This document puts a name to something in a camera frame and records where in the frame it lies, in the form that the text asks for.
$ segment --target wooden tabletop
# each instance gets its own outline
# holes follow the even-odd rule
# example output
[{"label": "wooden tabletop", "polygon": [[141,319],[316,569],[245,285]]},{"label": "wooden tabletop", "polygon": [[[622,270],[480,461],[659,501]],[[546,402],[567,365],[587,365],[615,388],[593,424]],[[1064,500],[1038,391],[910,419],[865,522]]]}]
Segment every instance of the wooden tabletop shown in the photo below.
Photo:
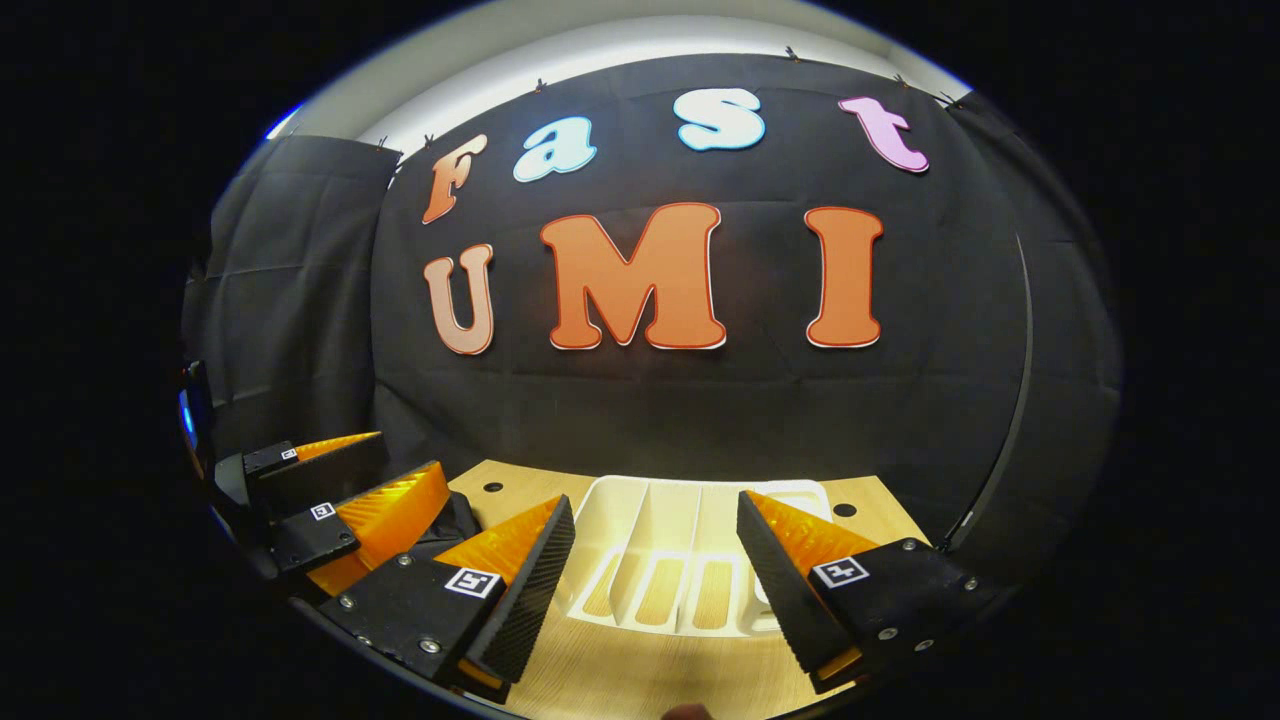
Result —
[{"label": "wooden tabletop", "polygon": [[[481,527],[564,495],[577,511],[595,478],[486,460],[454,478]],[[502,483],[497,492],[489,483]],[[877,543],[924,533],[879,478],[822,483],[835,506],[856,509],[837,525]],[[813,692],[781,633],[751,638],[692,638],[640,633],[566,618],[552,603],[524,678],[503,708],[535,720],[653,719],[701,702],[721,720],[773,717],[829,697]]]}]

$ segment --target white divider tray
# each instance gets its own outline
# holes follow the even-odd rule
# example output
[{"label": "white divider tray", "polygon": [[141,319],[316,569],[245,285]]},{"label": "white divider tray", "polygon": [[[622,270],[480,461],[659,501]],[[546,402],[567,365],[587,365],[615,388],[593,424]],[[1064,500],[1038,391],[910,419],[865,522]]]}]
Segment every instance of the white divider tray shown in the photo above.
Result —
[{"label": "white divider tray", "polygon": [[605,475],[586,491],[556,601],[588,623],[668,635],[778,632],[737,539],[737,493],[751,489],[831,520],[813,480],[716,483]]}]

